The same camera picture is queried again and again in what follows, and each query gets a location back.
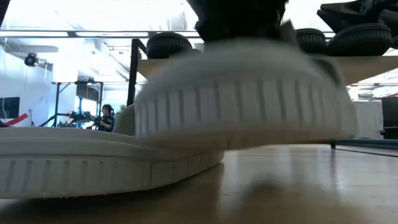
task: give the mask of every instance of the white rubber sole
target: white rubber sole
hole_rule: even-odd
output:
[[[239,149],[341,139],[355,108],[306,56],[273,44],[230,45],[176,60],[137,96],[136,136],[157,147]]]
[[[142,147],[130,136],[81,129],[4,128],[0,136],[0,198],[153,189],[207,170],[224,156]]]

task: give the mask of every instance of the table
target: table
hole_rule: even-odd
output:
[[[7,224],[397,220],[398,158],[334,151],[329,145],[229,151],[223,163],[208,171],[146,192],[0,200],[0,223]]]

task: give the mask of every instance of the wooden shelf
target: wooden shelf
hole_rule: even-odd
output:
[[[398,68],[398,56],[333,57],[339,64],[347,85]],[[138,72],[148,77],[167,59],[140,60]]]

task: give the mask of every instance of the black shirt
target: black shirt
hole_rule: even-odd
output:
[[[108,116],[103,116],[101,120],[102,120],[102,122],[104,122],[105,124],[110,125],[110,126],[111,126],[111,129],[107,129],[107,128],[105,128],[105,127],[102,126],[102,125],[98,125],[98,130],[100,130],[100,131],[112,132],[112,131],[113,131],[113,126],[114,126],[115,118],[114,118],[113,116],[111,116],[111,115],[108,115]]]

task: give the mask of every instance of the black wheel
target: black wheel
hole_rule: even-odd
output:
[[[174,32],[163,32],[154,35],[148,40],[147,56],[148,59],[163,59],[191,49],[191,43],[183,35]]]
[[[308,54],[323,54],[326,48],[326,37],[317,29],[296,30],[297,43]]]
[[[382,24],[352,26],[336,34],[326,45],[330,56],[378,56],[391,47],[391,30]]]

